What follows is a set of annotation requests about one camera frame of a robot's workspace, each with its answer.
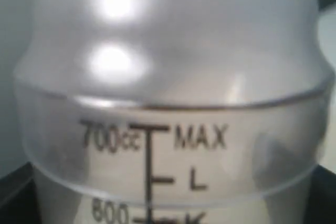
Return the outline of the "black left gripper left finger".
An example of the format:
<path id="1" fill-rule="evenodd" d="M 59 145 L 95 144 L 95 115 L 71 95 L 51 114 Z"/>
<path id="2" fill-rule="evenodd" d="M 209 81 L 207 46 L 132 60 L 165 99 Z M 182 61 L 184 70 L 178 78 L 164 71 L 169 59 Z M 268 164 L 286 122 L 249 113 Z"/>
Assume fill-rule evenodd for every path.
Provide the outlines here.
<path id="1" fill-rule="evenodd" d="M 1 224 L 40 224 L 30 163 L 1 178 Z"/>

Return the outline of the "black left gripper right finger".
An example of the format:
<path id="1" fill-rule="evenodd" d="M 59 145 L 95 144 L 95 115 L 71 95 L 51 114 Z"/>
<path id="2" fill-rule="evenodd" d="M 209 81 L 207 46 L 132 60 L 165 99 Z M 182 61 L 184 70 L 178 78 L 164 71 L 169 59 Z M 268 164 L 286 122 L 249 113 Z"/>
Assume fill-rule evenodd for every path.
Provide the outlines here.
<path id="1" fill-rule="evenodd" d="M 335 224 L 335 173 L 318 166 L 312 176 L 304 224 Z"/>

